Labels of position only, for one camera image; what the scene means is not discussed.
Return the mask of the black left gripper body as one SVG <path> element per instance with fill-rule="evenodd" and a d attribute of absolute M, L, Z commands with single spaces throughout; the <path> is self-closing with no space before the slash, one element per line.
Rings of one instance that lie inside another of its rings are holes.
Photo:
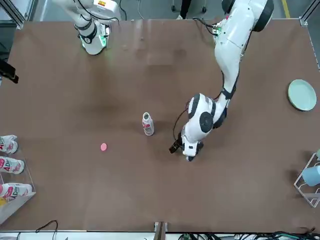
<path fill-rule="evenodd" d="M 176 152 L 181 147 L 182 147 L 182 140 L 180 138 L 178 138 L 177 140 L 174 141 L 174 143 L 169 148 L 169 152 L 171 154 L 173 154 L 174 152 Z"/>

